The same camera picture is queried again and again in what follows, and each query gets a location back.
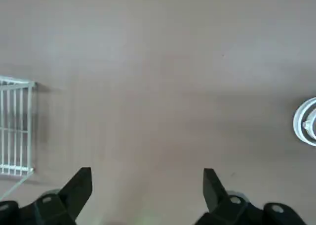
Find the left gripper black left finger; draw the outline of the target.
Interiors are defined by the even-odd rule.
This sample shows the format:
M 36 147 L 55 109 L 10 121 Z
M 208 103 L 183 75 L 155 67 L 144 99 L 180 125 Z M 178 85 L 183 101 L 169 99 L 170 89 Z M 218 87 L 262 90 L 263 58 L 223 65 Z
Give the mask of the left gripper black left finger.
M 2 225 L 75 225 L 92 194 L 92 171 L 82 167 L 61 188 L 42 194 L 27 206 L 16 201 L 0 203 Z

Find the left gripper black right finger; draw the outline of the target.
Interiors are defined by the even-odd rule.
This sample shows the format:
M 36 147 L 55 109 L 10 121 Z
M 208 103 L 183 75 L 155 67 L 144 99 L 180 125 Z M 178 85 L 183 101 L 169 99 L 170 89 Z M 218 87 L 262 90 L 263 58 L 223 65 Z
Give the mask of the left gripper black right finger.
M 208 207 L 197 225 L 304 225 L 289 206 L 267 203 L 259 209 L 238 195 L 229 195 L 213 169 L 203 170 L 203 195 Z

